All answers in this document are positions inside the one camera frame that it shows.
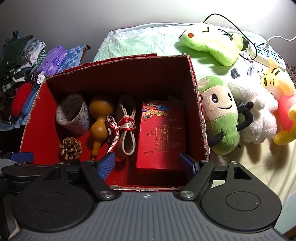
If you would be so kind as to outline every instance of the white fluffy plush toy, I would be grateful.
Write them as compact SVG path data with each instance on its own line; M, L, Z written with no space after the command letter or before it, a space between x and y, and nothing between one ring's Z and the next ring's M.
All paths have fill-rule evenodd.
M233 75L228 83L233 97L236 101L246 104L254 103L251 109L253 122L250 126L240 131L240 140L244 142L262 143L266 138L272 139L276 133L276 119L272 114L278 109L278 102L272 94L262 87L257 75Z

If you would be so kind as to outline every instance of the white wall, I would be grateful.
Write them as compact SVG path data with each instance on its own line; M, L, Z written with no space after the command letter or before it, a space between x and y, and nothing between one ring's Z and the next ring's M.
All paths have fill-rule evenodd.
M152 22L195 23L220 13L241 30L266 39L296 35L296 4L292 0L5 0L0 5L0 43L12 37L34 35L46 49L89 44L84 62L92 61L111 30ZM232 27L213 16L207 22ZM296 66L296 40L273 39L271 46L286 63Z

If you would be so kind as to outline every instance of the pine cone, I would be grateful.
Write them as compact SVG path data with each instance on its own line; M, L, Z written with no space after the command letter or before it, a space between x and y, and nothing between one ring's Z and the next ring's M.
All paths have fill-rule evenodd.
M74 137L67 137L63 139L63 143L60 144L59 150L65 160L78 159L79 155L82 153L81 142L76 141Z

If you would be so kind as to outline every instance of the roll of tape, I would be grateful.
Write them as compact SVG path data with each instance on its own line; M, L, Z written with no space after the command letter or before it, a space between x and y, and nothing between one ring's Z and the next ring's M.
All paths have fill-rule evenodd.
M76 135L89 131L89 108L80 94L69 95L59 104L56 121Z

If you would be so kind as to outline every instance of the gourd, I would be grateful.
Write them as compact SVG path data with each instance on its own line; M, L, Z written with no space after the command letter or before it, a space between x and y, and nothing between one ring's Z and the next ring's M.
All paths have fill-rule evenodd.
M95 96L89 104L90 114L96 119L96 122L90 129L90 135L94 140L93 149L91 152L94 159L99 152L101 144L108 137L108 130L105 125L107 115L112 115L114 112L113 102L111 98L104 95Z

